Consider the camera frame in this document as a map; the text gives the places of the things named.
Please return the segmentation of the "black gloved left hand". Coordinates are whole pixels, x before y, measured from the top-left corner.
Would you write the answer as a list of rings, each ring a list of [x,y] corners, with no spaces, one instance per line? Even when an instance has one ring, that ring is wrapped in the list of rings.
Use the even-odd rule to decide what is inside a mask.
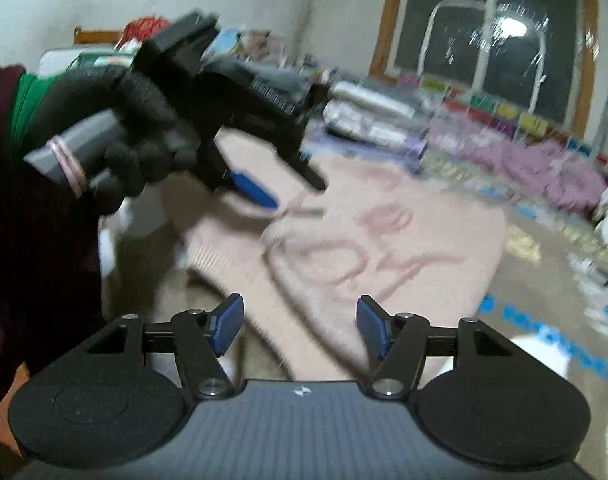
[[[23,160],[99,214],[173,172],[197,167],[200,138],[150,79],[129,68],[54,78],[27,127]]]

